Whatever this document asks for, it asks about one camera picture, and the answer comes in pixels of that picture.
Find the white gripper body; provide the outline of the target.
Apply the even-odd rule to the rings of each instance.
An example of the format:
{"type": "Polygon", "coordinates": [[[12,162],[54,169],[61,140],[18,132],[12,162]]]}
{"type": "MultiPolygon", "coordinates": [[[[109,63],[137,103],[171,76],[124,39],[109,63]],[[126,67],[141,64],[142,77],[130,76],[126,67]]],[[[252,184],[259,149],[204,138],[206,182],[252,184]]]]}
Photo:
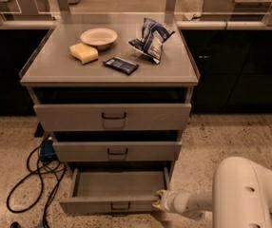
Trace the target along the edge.
{"type": "Polygon", "coordinates": [[[205,215],[204,199],[196,194],[166,190],[161,198],[158,197],[158,202],[162,211],[188,219],[200,220],[205,215]]]}

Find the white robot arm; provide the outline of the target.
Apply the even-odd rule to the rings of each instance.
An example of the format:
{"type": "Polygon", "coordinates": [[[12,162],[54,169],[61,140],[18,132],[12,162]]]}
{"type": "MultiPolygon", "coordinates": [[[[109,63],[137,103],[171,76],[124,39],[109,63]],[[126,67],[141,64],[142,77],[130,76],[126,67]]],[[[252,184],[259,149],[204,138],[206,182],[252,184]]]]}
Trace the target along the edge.
{"type": "Polygon", "coordinates": [[[199,220],[212,214],[213,228],[272,228],[272,170],[229,157],[214,173],[212,190],[200,194],[159,190],[153,206],[199,220]]]}

